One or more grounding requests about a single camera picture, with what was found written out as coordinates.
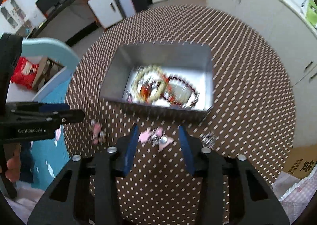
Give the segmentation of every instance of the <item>metal tin box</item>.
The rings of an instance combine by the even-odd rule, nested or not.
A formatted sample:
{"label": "metal tin box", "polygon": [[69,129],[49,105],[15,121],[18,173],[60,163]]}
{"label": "metal tin box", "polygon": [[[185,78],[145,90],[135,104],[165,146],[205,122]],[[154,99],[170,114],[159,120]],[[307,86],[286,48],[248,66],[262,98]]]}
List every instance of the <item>metal tin box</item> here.
{"label": "metal tin box", "polygon": [[[211,49],[196,43],[137,43],[118,47],[100,88],[100,97],[124,112],[170,119],[202,120],[213,104]],[[195,107],[161,106],[127,101],[127,92],[140,67],[157,65],[167,75],[179,75],[199,93]]]}

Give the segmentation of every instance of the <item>jewelry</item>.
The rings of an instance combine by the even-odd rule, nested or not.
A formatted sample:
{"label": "jewelry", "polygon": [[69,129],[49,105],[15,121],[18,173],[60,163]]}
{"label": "jewelry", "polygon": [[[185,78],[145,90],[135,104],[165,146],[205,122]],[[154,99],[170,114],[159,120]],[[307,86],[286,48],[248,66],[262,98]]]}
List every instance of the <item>jewelry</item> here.
{"label": "jewelry", "polygon": [[153,147],[158,145],[158,151],[161,152],[165,147],[171,144],[174,139],[166,136],[163,128],[158,127],[152,131],[148,128],[146,131],[141,132],[138,141],[142,144],[148,142],[152,144]]}
{"label": "jewelry", "polygon": [[106,143],[106,133],[101,130],[101,125],[99,122],[91,120],[89,128],[93,133],[92,141],[94,145],[98,143]]}
{"label": "jewelry", "polygon": [[[171,84],[170,81],[176,80],[184,84],[184,86],[181,88],[181,86]],[[196,103],[198,102],[198,96],[199,93],[196,91],[196,89],[187,81],[185,81],[183,78],[180,78],[176,75],[172,75],[168,77],[169,84],[166,88],[166,93],[163,98],[170,102],[173,105],[181,105],[182,107],[186,108],[186,104],[189,101],[189,98],[192,94],[194,94],[195,98],[191,102],[191,104],[188,106],[188,108],[193,108]]]}
{"label": "jewelry", "polygon": [[[141,86],[140,92],[137,92],[137,88],[139,86],[141,79],[143,79],[143,77],[150,72],[157,72],[157,74],[159,75],[159,78],[160,78],[160,80],[159,80],[160,83],[158,83],[156,93],[154,95],[151,95],[152,86],[153,86],[154,81],[147,81],[145,84],[143,84]],[[148,66],[148,67],[146,67],[143,70],[140,70],[138,72],[137,76],[135,77],[135,79],[132,83],[132,88],[131,88],[132,94],[134,94],[136,99],[141,101],[141,102],[150,102],[151,103],[153,101],[157,101],[161,97],[161,94],[166,89],[167,83],[168,83],[168,79],[164,75],[162,69],[156,65],[153,65],[153,66],[150,65],[150,66]]]}
{"label": "jewelry", "polygon": [[[145,75],[150,72],[154,72],[158,78],[150,76],[145,80]],[[180,82],[181,85],[171,83],[172,81]],[[131,90],[127,92],[127,102],[136,100],[137,102],[152,103],[159,99],[164,99],[170,104],[182,108],[193,108],[198,102],[199,93],[185,79],[177,75],[167,77],[159,66],[150,65],[140,68],[132,83]]]}
{"label": "jewelry", "polygon": [[202,137],[202,145],[213,148],[216,144],[216,140],[219,139],[219,136],[215,136],[213,131],[210,131],[208,134]]}

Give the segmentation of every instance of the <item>white drawer unit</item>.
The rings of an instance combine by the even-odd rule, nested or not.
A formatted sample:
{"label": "white drawer unit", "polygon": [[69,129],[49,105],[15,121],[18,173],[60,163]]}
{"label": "white drawer unit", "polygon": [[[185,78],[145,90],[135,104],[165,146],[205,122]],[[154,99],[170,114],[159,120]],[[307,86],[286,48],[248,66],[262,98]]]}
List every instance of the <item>white drawer unit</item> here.
{"label": "white drawer unit", "polygon": [[123,19],[115,0],[89,0],[88,5],[104,28]]}

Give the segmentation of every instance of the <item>silver charm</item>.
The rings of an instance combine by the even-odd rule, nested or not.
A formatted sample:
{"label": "silver charm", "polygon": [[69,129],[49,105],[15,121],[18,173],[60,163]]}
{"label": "silver charm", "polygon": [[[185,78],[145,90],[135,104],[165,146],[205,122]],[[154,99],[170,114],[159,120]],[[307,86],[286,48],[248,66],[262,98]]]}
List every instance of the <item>silver charm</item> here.
{"label": "silver charm", "polygon": [[210,131],[208,134],[202,137],[202,145],[212,149],[216,144],[216,140],[218,139],[219,137],[215,136],[213,131]]}
{"label": "silver charm", "polygon": [[160,144],[166,144],[167,143],[167,137],[162,136],[161,139],[159,140]]}
{"label": "silver charm", "polygon": [[99,133],[99,143],[106,143],[106,133],[103,130]]}

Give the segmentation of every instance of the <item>pink hair clip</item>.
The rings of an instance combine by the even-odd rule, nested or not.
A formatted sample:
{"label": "pink hair clip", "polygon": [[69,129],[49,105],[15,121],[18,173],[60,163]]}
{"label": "pink hair clip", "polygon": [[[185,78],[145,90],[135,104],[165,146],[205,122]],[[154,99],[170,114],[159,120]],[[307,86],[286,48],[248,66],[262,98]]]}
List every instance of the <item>pink hair clip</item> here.
{"label": "pink hair clip", "polygon": [[141,144],[145,144],[149,142],[152,146],[158,144],[158,151],[161,152],[165,147],[171,144],[174,139],[165,135],[165,131],[161,127],[157,127],[157,129],[150,130],[148,128],[146,131],[140,133],[139,140]]}

